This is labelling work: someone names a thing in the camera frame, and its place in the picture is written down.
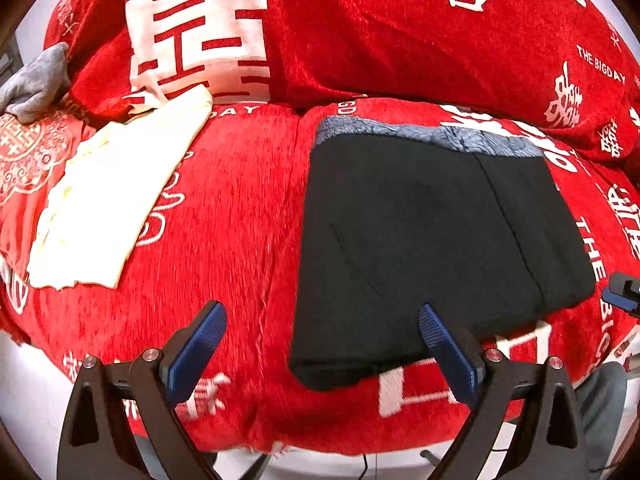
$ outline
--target gray waistband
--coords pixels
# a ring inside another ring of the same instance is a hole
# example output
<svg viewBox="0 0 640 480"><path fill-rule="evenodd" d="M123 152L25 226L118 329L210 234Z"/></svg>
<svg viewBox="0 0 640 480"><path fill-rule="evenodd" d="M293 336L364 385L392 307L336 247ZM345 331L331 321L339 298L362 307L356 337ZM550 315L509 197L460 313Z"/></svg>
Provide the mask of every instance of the gray waistband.
<svg viewBox="0 0 640 480"><path fill-rule="evenodd" d="M485 155L534 157L543 156L540 149L523 137L503 137L497 134L456 126L415 126L385 124L360 117L331 116L323 120L316 131L314 149L341 135L379 135L427 142L447 150Z"/></svg>

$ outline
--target blue gripper pad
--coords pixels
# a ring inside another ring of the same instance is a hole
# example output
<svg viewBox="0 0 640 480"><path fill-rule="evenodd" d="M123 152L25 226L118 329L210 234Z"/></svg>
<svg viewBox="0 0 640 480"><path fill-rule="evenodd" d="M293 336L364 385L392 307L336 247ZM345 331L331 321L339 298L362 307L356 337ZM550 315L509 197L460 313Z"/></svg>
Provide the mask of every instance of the blue gripper pad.
<svg viewBox="0 0 640 480"><path fill-rule="evenodd" d="M189 400L225 332L225 307L209 301L191 324L178 330L164 346L160 378L172 407Z"/></svg>
<svg viewBox="0 0 640 480"><path fill-rule="evenodd" d="M602 301L605 303L612 304L613 306L626 310L627 312L633 312L638 308L638 304L635 301L628 300L623 296L614 294L608 286L602 289L601 297Z"/></svg>
<svg viewBox="0 0 640 480"><path fill-rule="evenodd" d="M473 409L478 398L478 373L465 357L463 349L430 305L425 304L420 310L418 325L423 341L440 366L456 400Z"/></svg>

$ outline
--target folded black shorts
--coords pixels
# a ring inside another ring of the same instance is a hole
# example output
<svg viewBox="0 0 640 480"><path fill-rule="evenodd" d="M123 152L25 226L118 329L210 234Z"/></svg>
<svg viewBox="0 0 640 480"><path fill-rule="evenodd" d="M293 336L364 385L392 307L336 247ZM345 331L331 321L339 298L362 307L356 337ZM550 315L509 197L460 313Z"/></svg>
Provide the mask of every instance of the folded black shorts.
<svg viewBox="0 0 640 480"><path fill-rule="evenodd" d="M594 293L542 153L467 128L329 118L305 199L292 373L331 390L425 359L425 303L478 339Z"/></svg>

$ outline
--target white cloth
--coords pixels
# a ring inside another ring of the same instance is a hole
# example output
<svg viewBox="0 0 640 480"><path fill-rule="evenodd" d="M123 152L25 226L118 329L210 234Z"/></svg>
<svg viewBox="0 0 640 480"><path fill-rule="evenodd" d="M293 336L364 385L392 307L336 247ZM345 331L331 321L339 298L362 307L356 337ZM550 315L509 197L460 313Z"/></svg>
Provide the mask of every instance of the white cloth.
<svg viewBox="0 0 640 480"><path fill-rule="evenodd" d="M211 94L200 85L81 142L40 216L27 266L31 286L115 288L146 218L211 109Z"/></svg>

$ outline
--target red fabric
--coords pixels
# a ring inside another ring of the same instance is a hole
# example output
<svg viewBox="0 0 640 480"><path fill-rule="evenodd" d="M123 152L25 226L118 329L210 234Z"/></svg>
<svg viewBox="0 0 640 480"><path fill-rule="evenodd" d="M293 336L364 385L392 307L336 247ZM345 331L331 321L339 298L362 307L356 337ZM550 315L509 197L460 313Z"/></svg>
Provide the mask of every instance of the red fabric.
<svg viewBox="0 0 640 480"><path fill-rule="evenodd" d="M0 117L0 255L22 280L49 190L82 136L93 132L60 110L28 126L10 114Z"/></svg>
<svg viewBox="0 0 640 480"><path fill-rule="evenodd" d="M640 107L629 108L629 117L640 134ZM634 186L640 186L640 142L636 142L631 154L623 161L622 168Z"/></svg>
<svg viewBox="0 0 640 480"><path fill-rule="evenodd" d="M622 201L630 200L622 205L633 209L638 203L626 176L588 163L530 126L393 99L314 108L302 118L276 105L217 106L151 213L117 290L27 286L20 295L24 302L16 304L14 297L4 313L74 380L85 354L107 363L133 359L149 346L163 345L207 300L222 301L228 332L192 401L177 409L204 450L270 451L281 442L358 454L453 438L468 411L454 403L432 362L330 393L307 390L287 369L308 156L316 126L331 114L526 134L544 149L581 225L598 292L616 270L640 274L638 254L624 231L632 230L627 223L632 219L624 218L614 201L616 216L607 199L616 183L628 191L614 188ZM596 294L547 317L533 332L525 327L486 345L518 360L558 355L577 381L634 325ZM518 408L514 404L508 417ZM127 413L134 429L143 432L134 404L127 403Z"/></svg>
<svg viewBox="0 0 640 480"><path fill-rule="evenodd" d="M98 121L143 89L204 82L217 103L466 105L560 128L591 160L624 157L638 137L640 68L589 0L63 0L46 46L58 41L70 97Z"/></svg>
<svg viewBox="0 0 640 480"><path fill-rule="evenodd" d="M5 311L7 306L8 302L4 298L4 295L2 295L2 301L0 301L0 330L7 332L16 344L31 343L29 336L14 323L14 320L11 319L8 312Z"/></svg>

